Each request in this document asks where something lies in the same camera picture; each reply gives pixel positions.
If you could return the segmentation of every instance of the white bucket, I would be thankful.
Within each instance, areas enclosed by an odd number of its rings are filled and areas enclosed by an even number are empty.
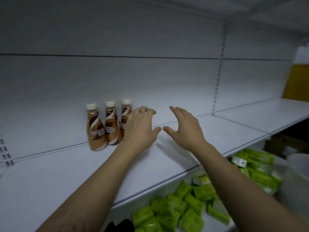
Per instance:
[[[279,202],[309,226],[309,155],[292,154],[279,189]]]

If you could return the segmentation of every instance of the person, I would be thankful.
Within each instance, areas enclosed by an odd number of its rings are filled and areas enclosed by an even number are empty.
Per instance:
[[[308,227],[265,193],[203,136],[198,120],[185,109],[170,107],[178,131],[163,130],[201,163],[240,231],[309,231]],[[146,107],[128,117],[126,134],[112,155],[38,229],[37,232],[99,232],[130,165],[157,139],[156,112]]]

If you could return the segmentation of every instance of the white bottle cap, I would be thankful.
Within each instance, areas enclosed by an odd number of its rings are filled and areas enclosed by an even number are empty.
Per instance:
[[[123,104],[123,105],[129,105],[129,104],[131,104],[131,99],[123,99],[123,100],[122,100],[122,104]]]
[[[106,107],[114,107],[115,106],[115,102],[114,101],[110,101],[110,102],[106,101],[105,102],[105,106]]]
[[[96,103],[86,104],[87,110],[97,109]]]

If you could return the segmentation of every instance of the bottle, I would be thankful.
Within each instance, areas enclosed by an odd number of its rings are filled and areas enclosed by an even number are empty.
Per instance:
[[[132,112],[131,99],[122,100],[122,117],[121,117],[121,136],[125,136],[126,123],[128,120],[129,114]]]
[[[114,146],[118,145],[122,141],[120,129],[118,127],[117,110],[115,102],[105,102],[106,105],[106,139],[107,144]]]
[[[86,108],[89,147],[92,151],[100,151],[107,145],[104,124],[98,116],[97,105],[95,103],[87,104]]]

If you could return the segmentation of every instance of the ceiling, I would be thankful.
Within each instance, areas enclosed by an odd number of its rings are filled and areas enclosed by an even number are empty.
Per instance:
[[[216,19],[255,21],[309,33],[309,0],[138,0]]]

